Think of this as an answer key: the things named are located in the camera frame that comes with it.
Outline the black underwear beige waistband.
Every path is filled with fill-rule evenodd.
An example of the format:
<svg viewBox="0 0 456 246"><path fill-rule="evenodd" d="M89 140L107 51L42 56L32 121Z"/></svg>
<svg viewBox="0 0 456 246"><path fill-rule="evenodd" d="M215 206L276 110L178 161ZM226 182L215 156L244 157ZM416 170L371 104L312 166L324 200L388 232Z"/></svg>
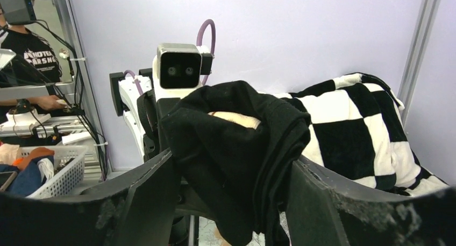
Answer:
<svg viewBox="0 0 456 246"><path fill-rule="evenodd" d="M177 168L231 245L262 233L288 245L280 224L291 164L310 142L310 114L245 81L201 87L161 119Z"/></svg>

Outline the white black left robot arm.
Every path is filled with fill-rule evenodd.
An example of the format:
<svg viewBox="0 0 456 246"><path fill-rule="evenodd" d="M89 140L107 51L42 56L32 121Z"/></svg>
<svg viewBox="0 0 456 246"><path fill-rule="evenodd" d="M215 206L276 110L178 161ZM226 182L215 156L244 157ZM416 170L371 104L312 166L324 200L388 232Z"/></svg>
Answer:
<svg viewBox="0 0 456 246"><path fill-rule="evenodd" d="M159 126L159 118L187 95L183 90L171 91L160 87L157 71L143 68L109 75L115 111L130 128L143 162L167 148Z"/></svg>

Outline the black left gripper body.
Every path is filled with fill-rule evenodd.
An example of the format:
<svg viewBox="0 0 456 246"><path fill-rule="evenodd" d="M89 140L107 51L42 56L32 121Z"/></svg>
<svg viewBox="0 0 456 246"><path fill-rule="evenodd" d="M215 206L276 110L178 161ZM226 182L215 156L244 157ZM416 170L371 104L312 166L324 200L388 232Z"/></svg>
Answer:
<svg viewBox="0 0 456 246"><path fill-rule="evenodd" d="M158 99L154 89L144 92L137 99L139 122L144 129L143 138L143 160L148 161L162 151L168 149L168 142L161 126L162 118L166 116L180 98ZM190 187L184 177L181 177L181 184L178 193L176 213L178 215L195 215L210 220L215 216L203 200Z"/></svg>

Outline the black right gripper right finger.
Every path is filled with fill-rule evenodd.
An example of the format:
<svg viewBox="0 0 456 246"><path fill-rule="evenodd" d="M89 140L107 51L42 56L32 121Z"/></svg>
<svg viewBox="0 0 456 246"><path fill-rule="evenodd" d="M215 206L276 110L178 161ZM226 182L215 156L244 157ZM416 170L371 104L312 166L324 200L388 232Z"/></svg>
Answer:
<svg viewBox="0 0 456 246"><path fill-rule="evenodd" d="M301 157L291 168L286 217L292 245L455 245L455 188L397 195Z"/></svg>

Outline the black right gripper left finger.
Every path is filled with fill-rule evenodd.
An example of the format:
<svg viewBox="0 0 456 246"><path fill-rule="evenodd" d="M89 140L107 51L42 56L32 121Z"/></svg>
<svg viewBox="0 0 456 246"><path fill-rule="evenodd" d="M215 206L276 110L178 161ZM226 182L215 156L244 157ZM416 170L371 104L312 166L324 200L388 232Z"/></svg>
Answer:
<svg viewBox="0 0 456 246"><path fill-rule="evenodd" d="M167 245L179 190L169 150L79 195L1 194L1 245Z"/></svg>

